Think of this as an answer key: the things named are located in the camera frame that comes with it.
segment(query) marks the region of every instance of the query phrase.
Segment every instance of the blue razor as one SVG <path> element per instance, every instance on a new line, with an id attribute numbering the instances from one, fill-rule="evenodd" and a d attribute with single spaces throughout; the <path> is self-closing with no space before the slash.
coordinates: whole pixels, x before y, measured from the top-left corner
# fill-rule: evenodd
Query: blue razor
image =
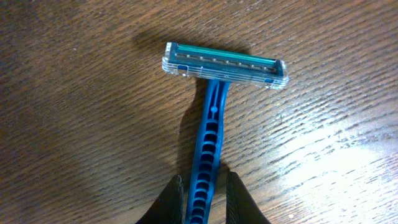
<path id="1" fill-rule="evenodd" d="M 289 80 L 286 66 L 282 60 L 168 42 L 162 68 L 172 75 L 209 79 L 185 214 L 185 224 L 206 224 L 220 166 L 229 84 L 281 89 Z"/>

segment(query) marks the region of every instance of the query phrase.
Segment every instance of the wooden table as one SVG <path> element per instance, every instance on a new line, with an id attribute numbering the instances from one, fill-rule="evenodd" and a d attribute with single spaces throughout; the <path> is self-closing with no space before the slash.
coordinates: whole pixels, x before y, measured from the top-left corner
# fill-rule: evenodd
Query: wooden table
<path id="1" fill-rule="evenodd" d="M 188 179 L 206 81 L 168 41 L 282 58 L 232 85 L 211 223 L 237 172 L 272 223 L 398 223 L 395 1 L 3 1 L 0 220 L 134 223 Z"/>

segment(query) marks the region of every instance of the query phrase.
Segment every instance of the green lubricating strip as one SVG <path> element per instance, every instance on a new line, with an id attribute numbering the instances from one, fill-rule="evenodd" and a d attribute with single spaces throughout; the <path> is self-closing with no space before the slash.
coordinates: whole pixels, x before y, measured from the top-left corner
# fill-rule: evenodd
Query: green lubricating strip
<path id="1" fill-rule="evenodd" d="M 270 66 L 274 66 L 274 64 L 275 64 L 275 60 L 268 59 L 268 58 L 250 56 L 250 55 L 239 54 L 239 53 L 235 53 L 235 52 L 227 52 L 224 50 L 208 49 L 205 47 L 196 47 L 196 46 L 190 46 L 190 45 L 185 45 L 185 44 L 179 44 L 178 49 L 197 52 L 197 53 L 203 53 L 203 54 L 212 54 L 212 55 L 217 55 L 217 56 L 236 58 L 236 59 L 241 59 L 241 60 L 248 60 L 248 61 L 257 62 L 257 63 L 265 63 Z"/>

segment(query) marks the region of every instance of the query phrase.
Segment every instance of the razor head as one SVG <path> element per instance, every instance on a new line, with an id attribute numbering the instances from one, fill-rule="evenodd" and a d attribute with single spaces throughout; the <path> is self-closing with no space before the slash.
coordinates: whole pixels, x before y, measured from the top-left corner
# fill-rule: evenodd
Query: razor head
<path id="1" fill-rule="evenodd" d="M 162 68 L 172 75 L 198 77 L 245 85 L 285 87 L 289 78 L 284 61 L 168 42 Z"/>

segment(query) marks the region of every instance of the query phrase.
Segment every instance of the handle grip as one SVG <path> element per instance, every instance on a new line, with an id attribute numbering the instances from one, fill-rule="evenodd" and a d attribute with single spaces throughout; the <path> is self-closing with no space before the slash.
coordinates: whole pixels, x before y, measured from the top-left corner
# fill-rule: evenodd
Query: handle grip
<path id="1" fill-rule="evenodd" d="M 229 82 L 209 80 L 193 158 L 185 224 L 207 224 L 215 192 Z"/>

